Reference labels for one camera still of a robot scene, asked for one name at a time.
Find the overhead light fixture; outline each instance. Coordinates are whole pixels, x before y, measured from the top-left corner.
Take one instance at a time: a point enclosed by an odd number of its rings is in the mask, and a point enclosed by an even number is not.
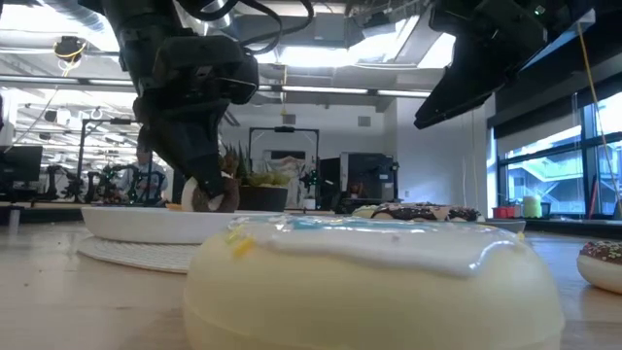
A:
[[[392,90],[375,88],[350,88],[350,87],[289,87],[289,86],[259,86],[259,91],[275,92],[309,92],[309,93],[335,93],[335,94],[354,94],[368,96],[387,96],[387,97],[406,97],[406,98],[426,98],[430,96],[429,91],[416,90]]]
[[[117,80],[117,79],[89,79],[92,85],[103,86],[119,86],[119,87],[133,87],[134,84],[129,80]]]
[[[403,49],[406,41],[408,40],[408,38],[410,38],[410,35],[412,34],[412,31],[415,30],[415,26],[418,22],[419,16],[413,16],[406,20],[406,23],[401,29],[397,30],[399,34],[397,35],[397,38],[394,40],[391,47],[385,53],[385,62],[395,60],[397,58],[397,55],[401,52],[401,49]]]
[[[259,64],[274,63],[276,62],[276,53],[274,51],[271,51],[262,54],[256,54],[255,59]]]
[[[56,84],[56,85],[72,85],[78,84],[80,81],[75,78],[54,78],[54,77],[39,77],[39,76],[16,76],[16,75],[0,75],[0,80],[3,83],[41,83],[41,84]]]
[[[284,92],[367,94],[366,88],[348,88],[348,87],[283,87],[283,91]]]
[[[280,63],[292,67],[343,67],[356,63],[346,49],[286,47]]]
[[[451,64],[454,57],[454,44],[456,43],[456,37],[443,33],[432,47],[428,50],[428,53],[417,64],[418,68],[445,68]]]
[[[107,133],[104,138],[107,140],[112,140],[114,142],[125,142],[125,138],[123,136],[114,133]]]
[[[412,90],[378,90],[378,96],[390,97],[422,97],[430,96],[429,91],[412,91]]]

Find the computer monitor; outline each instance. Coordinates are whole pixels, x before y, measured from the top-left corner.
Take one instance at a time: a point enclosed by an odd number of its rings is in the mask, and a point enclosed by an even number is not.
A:
[[[39,181],[42,146],[0,147],[0,181]]]

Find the white plate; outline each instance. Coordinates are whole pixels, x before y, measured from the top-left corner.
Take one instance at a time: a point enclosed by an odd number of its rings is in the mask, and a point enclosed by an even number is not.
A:
[[[84,207],[82,215],[86,228],[100,238],[137,243],[202,244],[207,237],[223,232],[232,219],[279,213],[189,213],[164,208]]]

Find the wooden table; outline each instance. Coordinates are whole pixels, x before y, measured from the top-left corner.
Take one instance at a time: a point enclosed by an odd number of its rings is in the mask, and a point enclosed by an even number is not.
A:
[[[3,350],[189,350],[181,317],[185,276],[76,254],[82,224],[0,230]],[[567,315],[563,349],[622,349],[622,296],[578,274],[584,238],[528,234],[559,284]]]

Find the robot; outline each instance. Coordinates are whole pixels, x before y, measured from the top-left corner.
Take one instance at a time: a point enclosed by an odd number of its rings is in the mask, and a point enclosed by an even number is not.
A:
[[[215,0],[79,0],[110,21],[121,48],[121,68],[138,92],[136,119],[143,124],[142,143],[195,180],[203,197],[219,211],[224,180],[218,164],[218,124],[229,103],[247,103],[259,85],[254,53],[271,51],[281,35],[306,27],[308,12],[295,28],[238,43],[225,36],[197,36],[180,23],[177,1],[191,16],[216,20],[240,1],[277,19],[257,0],[228,0],[216,12],[204,13]],[[457,37],[453,64],[416,116],[423,128],[476,108],[497,89],[516,78],[532,57],[575,21],[605,0],[436,0],[430,25]],[[253,52],[251,43],[271,40]]]

